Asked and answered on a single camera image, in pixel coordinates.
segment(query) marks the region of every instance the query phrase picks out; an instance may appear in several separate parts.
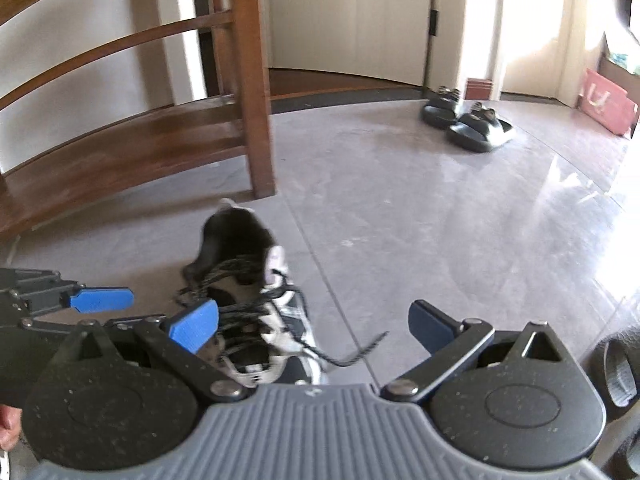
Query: wooden furniture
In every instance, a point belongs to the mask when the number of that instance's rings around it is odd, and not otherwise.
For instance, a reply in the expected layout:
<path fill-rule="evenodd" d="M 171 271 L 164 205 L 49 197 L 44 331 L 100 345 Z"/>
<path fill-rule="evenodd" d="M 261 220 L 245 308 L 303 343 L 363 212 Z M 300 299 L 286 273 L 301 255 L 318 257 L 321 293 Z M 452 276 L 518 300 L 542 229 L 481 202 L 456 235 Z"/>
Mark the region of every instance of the wooden furniture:
<path fill-rule="evenodd" d="M 0 0 L 0 25 L 39 0 Z M 76 137 L 0 175 L 0 238 L 162 176 L 246 155 L 256 198 L 274 193 L 259 0 L 210 0 L 211 12 L 75 56 L 0 98 L 1 111 L 92 61 L 187 30 L 212 28 L 221 98 L 151 110 Z"/>

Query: sandal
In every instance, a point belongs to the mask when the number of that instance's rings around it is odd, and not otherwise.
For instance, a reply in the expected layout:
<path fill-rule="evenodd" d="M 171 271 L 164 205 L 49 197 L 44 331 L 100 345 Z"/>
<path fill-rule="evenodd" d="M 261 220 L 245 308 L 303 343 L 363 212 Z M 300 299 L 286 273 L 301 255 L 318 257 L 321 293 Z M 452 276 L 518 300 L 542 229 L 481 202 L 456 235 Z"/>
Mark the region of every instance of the sandal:
<path fill-rule="evenodd" d="M 424 105 L 420 116 L 429 126 L 446 130 L 458 120 L 460 106 L 460 90 L 441 86 L 437 96 L 429 99 Z"/>
<path fill-rule="evenodd" d="M 476 102 L 447 130 L 447 139 L 472 152 L 492 152 L 513 139 L 513 126 L 498 119 L 493 108 Z"/>

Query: gray tile floor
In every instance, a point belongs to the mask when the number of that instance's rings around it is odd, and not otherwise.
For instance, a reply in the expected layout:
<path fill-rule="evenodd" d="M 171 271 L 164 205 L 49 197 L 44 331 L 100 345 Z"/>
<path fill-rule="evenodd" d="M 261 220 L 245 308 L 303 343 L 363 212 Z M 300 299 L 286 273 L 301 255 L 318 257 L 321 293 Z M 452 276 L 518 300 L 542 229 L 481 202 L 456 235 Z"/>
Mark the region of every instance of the gray tile floor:
<path fill-rule="evenodd" d="M 515 139 L 471 154 L 422 124 L 420 104 L 274 116 L 276 196 L 250 200 L 244 160 L 228 160 L 51 222 L 0 257 L 130 286 L 134 313 L 170 313 L 217 201 L 246 202 L 286 248 L 321 347 L 346 356 L 390 332 L 334 383 L 385 383 L 426 357 L 406 326 L 417 298 L 503 329 L 546 319 L 577 356 L 638 322 L 637 143 L 569 108 L 500 102 Z"/>

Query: ribbed surface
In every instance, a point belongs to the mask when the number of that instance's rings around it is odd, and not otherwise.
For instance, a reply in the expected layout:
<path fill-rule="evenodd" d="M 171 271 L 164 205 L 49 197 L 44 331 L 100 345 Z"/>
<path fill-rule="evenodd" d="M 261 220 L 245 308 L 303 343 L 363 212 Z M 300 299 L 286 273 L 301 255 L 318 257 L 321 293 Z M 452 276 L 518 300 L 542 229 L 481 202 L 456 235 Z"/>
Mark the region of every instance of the ribbed surface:
<path fill-rule="evenodd" d="M 210 408 L 196 431 L 164 457 L 124 471 L 84 473 L 44 463 L 31 480 L 588 480 L 586 461 L 517 473 L 469 459 L 444 442 L 410 404 L 368 386 L 261 387 L 251 399 Z"/>

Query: door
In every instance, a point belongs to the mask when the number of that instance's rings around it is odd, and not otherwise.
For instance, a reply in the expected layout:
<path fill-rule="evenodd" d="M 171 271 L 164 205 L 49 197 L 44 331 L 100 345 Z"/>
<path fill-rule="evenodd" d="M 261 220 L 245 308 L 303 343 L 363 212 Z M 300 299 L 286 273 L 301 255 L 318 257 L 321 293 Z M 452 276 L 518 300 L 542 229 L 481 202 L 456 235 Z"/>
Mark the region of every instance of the door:
<path fill-rule="evenodd" d="M 573 0 L 504 0 L 503 92 L 556 97 Z"/>
<path fill-rule="evenodd" d="M 422 85 L 430 0 L 264 0 L 270 66 Z"/>

